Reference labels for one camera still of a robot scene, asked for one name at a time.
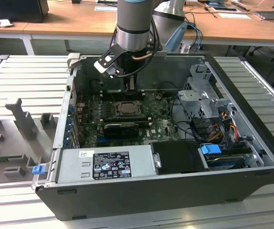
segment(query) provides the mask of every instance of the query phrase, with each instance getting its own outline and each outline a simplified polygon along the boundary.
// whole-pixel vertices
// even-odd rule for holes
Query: power supply label
[[[95,180],[131,177],[132,169],[128,152],[93,154]]]

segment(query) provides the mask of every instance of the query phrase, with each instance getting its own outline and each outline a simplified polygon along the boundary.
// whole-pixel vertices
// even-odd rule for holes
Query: blue cable
[[[194,53],[196,53],[197,49],[199,49],[199,46],[200,46],[200,33],[199,33],[199,30],[193,26],[192,24],[189,24],[193,29],[195,29],[195,31],[197,32],[197,35],[198,35],[198,44],[197,44],[197,48],[195,49]]]

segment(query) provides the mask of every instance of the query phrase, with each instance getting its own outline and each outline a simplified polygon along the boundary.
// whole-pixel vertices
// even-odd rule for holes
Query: motherboard
[[[144,92],[141,100],[105,101],[91,95],[83,108],[82,146],[110,147],[148,145],[156,141],[180,140],[170,118],[171,98]],[[125,136],[119,135],[119,129]]]

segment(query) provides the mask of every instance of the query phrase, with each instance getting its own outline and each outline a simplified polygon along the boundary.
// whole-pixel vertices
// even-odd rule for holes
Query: black box
[[[41,23],[49,11],[47,0],[0,0],[0,19]]]

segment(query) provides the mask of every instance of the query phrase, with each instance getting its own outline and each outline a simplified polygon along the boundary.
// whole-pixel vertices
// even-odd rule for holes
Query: desk
[[[244,0],[244,4],[249,6],[257,6],[259,0]],[[251,11],[273,11],[272,6],[274,0],[264,1],[258,8],[250,8]],[[248,14],[251,19],[231,19],[222,18],[219,14],[197,14],[197,12],[206,12],[203,7],[189,10],[188,12],[196,12],[195,19],[197,28],[203,32],[204,44],[225,44],[225,45],[246,45],[246,46],[274,46],[274,22],[262,21],[255,14]],[[187,14],[189,21],[193,22],[193,17]],[[187,32],[184,36],[188,41],[194,40],[195,32]]]
[[[244,4],[257,6],[260,0],[244,0]],[[33,55],[31,39],[52,40],[91,40],[110,41],[116,26],[115,12],[94,11],[95,3],[71,1],[57,2],[49,0],[49,14],[43,23],[14,23],[14,27],[1,28],[0,38],[20,38],[27,53]],[[250,8],[252,11],[271,11],[274,0],[265,0],[260,7]],[[254,14],[248,15],[251,20],[221,18],[218,14],[197,14],[206,12],[202,3],[184,10],[194,12],[197,27],[203,32],[203,44],[274,46],[274,22],[261,21]],[[194,31],[187,31],[184,42],[192,43]]]

